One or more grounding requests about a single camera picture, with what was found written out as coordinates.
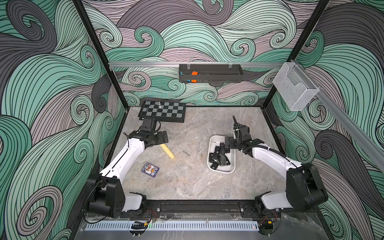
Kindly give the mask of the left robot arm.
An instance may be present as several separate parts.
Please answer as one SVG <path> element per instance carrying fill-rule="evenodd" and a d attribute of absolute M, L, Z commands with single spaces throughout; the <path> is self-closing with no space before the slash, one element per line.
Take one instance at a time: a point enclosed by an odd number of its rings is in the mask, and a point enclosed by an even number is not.
<path fill-rule="evenodd" d="M 125 193 L 123 182 L 134 161 L 145 149 L 169 142 L 168 133 L 133 131 L 126 135 L 126 139 L 123 149 L 110 164 L 87 179 L 85 190 L 88 196 L 83 207 L 85 212 L 118 218 L 124 212 L 143 209 L 144 195 Z"/>

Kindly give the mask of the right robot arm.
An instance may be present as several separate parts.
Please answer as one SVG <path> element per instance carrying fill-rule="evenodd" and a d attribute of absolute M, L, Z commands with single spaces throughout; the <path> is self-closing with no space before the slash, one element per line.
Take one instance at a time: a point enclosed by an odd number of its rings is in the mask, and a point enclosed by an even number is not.
<path fill-rule="evenodd" d="M 265 163 L 286 181 L 286 189 L 255 197 L 258 215 L 276 209 L 305 212 L 325 203 L 329 197 L 318 169 L 311 163 L 300 163 L 270 148 L 260 139 L 252 139 L 250 128 L 233 117 L 234 137 L 230 148 Z"/>

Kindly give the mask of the black key silver trim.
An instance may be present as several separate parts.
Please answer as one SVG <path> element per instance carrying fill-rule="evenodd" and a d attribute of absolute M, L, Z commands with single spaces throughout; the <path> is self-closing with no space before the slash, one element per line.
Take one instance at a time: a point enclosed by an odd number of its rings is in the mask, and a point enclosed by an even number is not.
<path fill-rule="evenodd" d="M 225 153 L 226 153 L 225 143 L 224 143 L 224 142 L 221 142 L 221 143 L 220 143 L 220 151 L 219 151 L 219 154 L 224 156 Z"/>

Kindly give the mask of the black flip key buttons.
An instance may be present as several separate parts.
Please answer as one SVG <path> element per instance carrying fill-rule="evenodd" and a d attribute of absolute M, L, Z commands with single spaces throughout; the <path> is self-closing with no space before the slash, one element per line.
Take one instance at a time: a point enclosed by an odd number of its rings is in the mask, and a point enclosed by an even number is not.
<path fill-rule="evenodd" d="M 218 162 L 219 162 L 220 166 L 226 166 L 227 165 L 227 161 L 226 161 L 226 157 L 225 156 L 220 155 L 219 158 L 218 158 Z"/>

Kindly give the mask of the black VW key top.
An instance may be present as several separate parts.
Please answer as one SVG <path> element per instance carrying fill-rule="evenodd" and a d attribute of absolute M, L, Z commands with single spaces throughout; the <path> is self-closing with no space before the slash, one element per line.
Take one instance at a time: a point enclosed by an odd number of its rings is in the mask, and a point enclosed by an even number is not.
<path fill-rule="evenodd" d="M 219 167 L 219 163 L 218 163 L 218 162 L 214 162 L 214 163 L 212 163 L 212 165 L 210 166 L 210 168 L 211 168 L 212 170 L 216 170 L 218 167 Z"/>

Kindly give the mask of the black VW key large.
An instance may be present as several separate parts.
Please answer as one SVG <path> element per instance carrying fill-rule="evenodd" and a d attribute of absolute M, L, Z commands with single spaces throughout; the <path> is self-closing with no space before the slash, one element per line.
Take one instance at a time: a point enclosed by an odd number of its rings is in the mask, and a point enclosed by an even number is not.
<path fill-rule="evenodd" d="M 215 146 L 215 150 L 213 152 L 213 155 L 217 155 L 218 156 L 220 154 L 220 150 L 221 150 L 220 146 Z"/>

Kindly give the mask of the white plastic storage box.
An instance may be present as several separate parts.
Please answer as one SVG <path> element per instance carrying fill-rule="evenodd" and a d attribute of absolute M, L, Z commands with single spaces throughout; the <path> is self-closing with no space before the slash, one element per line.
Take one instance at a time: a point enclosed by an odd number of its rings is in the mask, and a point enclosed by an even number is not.
<path fill-rule="evenodd" d="M 209 168 L 212 165 L 212 163 L 209 163 L 209 153 L 213 153 L 210 150 L 211 142 L 216 142 L 216 145 L 219 146 L 221 142 L 225 143 L 225 136 L 214 135 L 214 136 L 212 136 L 210 138 L 209 151 L 208 151 L 208 157 L 207 157 L 207 166 Z M 214 158 L 216 160 L 215 162 L 218 162 L 219 156 L 220 155 L 218 155 L 218 156 L 214 155 Z M 236 169 L 236 154 L 235 154 L 235 150 L 230 150 L 230 152 L 229 153 L 225 153 L 224 156 L 227 156 L 227 158 L 229 159 L 229 161 L 231 163 L 230 166 L 219 166 L 216 170 L 212 170 L 211 168 L 210 169 L 212 171 L 218 172 L 218 173 L 231 174 Z"/>

